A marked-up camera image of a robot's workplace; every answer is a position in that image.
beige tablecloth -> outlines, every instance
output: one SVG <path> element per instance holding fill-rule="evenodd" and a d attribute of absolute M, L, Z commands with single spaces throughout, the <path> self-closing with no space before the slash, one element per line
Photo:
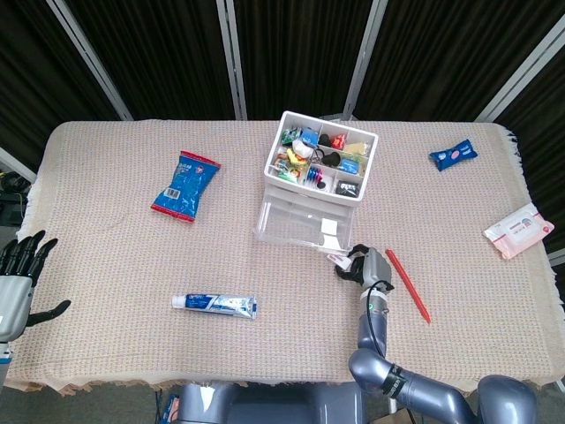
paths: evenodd
<path fill-rule="evenodd" d="M 462 390 L 497 373 L 565 373 L 564 314 L 539 244 L 504 261 L 482 231 L 527 203 L 498 125 L 351 122 L 380 135 L 353 243 L 395 250 L 432 316 L 396 273 L 388 358 Z M 33 310 L 71 307 L 12 347 L 8 385 L 346 382 L 360 288 L 306 247 L 256 241 L 276 122 L 73 122 L 49 139 L 19 237 L 59 238 Z M 478 158 L 438 172 L 431 151 L 469 138 Z M 223 165 L 195 223 L 149 208 L 181 149 Z M 187 292 L 256 294 L 256 321 L 173 310 Z"/>

pink wipes package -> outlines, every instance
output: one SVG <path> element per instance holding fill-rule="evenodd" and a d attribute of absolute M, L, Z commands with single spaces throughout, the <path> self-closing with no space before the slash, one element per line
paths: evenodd
<path fill-rule="evenodd" d="M 504 259 L 511 259 L 538 243 L 554 228 L 539 214 L 533 203 L 528 203 L 486 229 L 485 236 L 502 252 Z"/>

red pen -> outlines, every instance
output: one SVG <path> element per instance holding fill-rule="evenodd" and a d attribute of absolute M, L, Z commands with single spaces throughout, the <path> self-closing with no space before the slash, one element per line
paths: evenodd
<path fill-rule="evenodd" d="M 406 274 L 406 271 L 404 270 L 402 264 L 400 263 L 400 261 L 396 257 L 395 253 L 392 250 L 387 249 L 387 250 L 385 250 L 385 254 L 387 254 L 388 258 L 390 259 L 392 264 L 395 266 L 396 272 L 398 273 L 398 275 L 404 281 L 404 285 L 406 285 L 408 292 L 410 293 L 410 295 L 412 296 L 412 299 L 414 300 L 414 303 L 418 307 L 418 311 L 420 311 L 420 313 L 422 314 L 422 316 L 424 317 L 424 319 L 427 321 L 428 324 L 432 323 L 432 317 L 427 312 L 426 306 L 424 306 L 424 303 L 422 302 L 422 299 L 419 297 L 418 292 L 416 291 L 416 288 L 412 284 L 412 281 L 410 281 L 408 274 Z"/>

red item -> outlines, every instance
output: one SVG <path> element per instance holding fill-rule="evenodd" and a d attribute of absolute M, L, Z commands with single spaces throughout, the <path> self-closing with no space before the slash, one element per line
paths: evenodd
<path fill-rule="evenodd" d="M 337 150 L 343 150 L 343 146 L 345 146 L 345 134 L 339 134 L 335 137 L 332 137 L 330 141 L 332 148 L 336 148 Z"/>
<path fill-rule="evenodd" d="M 418 292 L 416 291 L 416 288 L 412 284 L 412 281 L 410 281 L 408 274 L 406 274 L 406 271 L 404 270 L 402 264 L 400 263 L 400 261 L 396 257 L 395 253 L 392 250 L 387 249 L 387 250 L 385 250 L 385 254 L 387 254 L 388 258 L 390 259 L 390 261 L 394 265 L 396 272 L 398 273 L 398 275 L 404 281 L 404 284 L 406 285 L 408 292 L 412 296 L 414 303 L 418 307 L 418 310 L 420 311 L 420 313 L 422 314 L 424 319 L 427 321 L 428 324 L 432 323 L 432 317 L 427 312 L 426 306 L 424 306 L 424 303 L 422 302 L 422 299 L 419 297 Z"/>

white organizer box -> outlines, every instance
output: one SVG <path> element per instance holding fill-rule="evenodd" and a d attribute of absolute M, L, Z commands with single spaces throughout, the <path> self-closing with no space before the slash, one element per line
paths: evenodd
<path fill-rule="evenodd" d="M 281 134 L 294 127 L 308 127 L 316 133 L 327 134 L 331 139 L 337 134 L 346 134 L 345 144 L 363 142 L 368 146 L 365 155 L 360 156 L 362 175 L 347 172 L 316 163 L 329 181 L 324 190 L 287 181 L 277 176 L 272 166 L 281 147 Z M 265 194 L 259 220 L 253 232 L 257 239 L 277 243 L 317 247 L 328 253 L 348 252 L 355 207 L 362 201 L 373 164 L 378 135 L 334 124 L 315 117 L 286 111 L 271 147 L 264 169 Z M 326 154 L 340 150 L 320 146 Z M 358 197 L 352 198 L 335 194 L 338 181 L 358 184 Z"/>

